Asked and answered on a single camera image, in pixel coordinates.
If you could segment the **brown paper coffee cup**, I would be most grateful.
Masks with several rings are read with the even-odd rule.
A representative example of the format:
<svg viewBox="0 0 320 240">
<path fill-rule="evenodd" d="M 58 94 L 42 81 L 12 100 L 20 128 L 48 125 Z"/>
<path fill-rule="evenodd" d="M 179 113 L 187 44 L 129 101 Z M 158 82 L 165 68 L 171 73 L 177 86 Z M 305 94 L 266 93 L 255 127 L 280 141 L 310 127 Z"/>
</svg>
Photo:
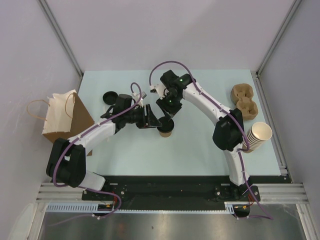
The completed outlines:
<svg viewBox="0 0 320 240">
<path fill-rule="evenodd" d="M 163 138 L 168 138 L 172 135 L 172 131 L 166 131 L 166 132 L 163 132 L 163 131 L 159 131 L 159 134 L 160 136 L 162 136 Z"/>
</svg>

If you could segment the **black plastic cup lid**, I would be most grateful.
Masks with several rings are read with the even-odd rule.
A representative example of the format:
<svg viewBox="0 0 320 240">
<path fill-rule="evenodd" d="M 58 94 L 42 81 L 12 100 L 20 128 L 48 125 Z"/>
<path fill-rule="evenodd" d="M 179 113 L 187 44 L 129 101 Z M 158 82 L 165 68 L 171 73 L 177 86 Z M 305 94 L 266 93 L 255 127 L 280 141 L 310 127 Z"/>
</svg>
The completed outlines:
<svg viewBox="0 0 320 240">
<path fill-rule="evenodd" d="M 118 94 L 115 91 L 107 91 L 103 94 L 102 100 L 106 105 L 114 105 L 116 103 Z"/>
</svg>

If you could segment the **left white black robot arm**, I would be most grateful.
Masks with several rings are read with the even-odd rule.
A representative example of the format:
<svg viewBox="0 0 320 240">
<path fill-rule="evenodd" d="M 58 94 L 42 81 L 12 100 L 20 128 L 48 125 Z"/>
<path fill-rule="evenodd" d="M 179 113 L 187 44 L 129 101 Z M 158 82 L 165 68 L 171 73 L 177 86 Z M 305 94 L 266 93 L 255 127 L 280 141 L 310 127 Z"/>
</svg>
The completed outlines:
<svg viewBox="0 0 320 240">
<path fill-rule="evenodd" d="M 149 104 L 142 105 L 128 94 L 119 94 L 97 123 L 75 136 L 58 138 L 53 143 L 46 174 L 59 187 L 91 189 L 98 199 L 107 199 L 111 188 L 105 184 L 103 176 L 87 170 L 86 158 L 95 146 L 127 124 L 134 124 L 138 129 L 162 126 Z"/>
</svg>

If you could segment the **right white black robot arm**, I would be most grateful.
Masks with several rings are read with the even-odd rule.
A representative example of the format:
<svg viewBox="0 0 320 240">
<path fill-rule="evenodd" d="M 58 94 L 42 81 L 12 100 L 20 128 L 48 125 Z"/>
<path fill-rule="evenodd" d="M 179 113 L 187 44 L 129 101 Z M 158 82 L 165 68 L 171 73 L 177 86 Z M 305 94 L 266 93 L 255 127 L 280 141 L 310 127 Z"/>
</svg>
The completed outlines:
<svg viewBox="0 0 320 240">
<path fill-rule="evenodd" d="M 229 169 L 229 179 L 234 184 L 231 196 L 242 201 L 249 194 L 245 185 L 250 175 L 245 171 L 244 161 L 239 156 L 243 147 L 244 122 L 242 112 L 219 103 L 196 82 L 191 74 L 177 76 L 168 70 L 160 77 L 160 84 L 150 84 L 150 91 L 157 93 L 156 104 L 164 115 L 171 119 L 182 108 L 186 100 L 204 113 L 214 125 L 212 140 L 223 151 Z"/>
</svg>

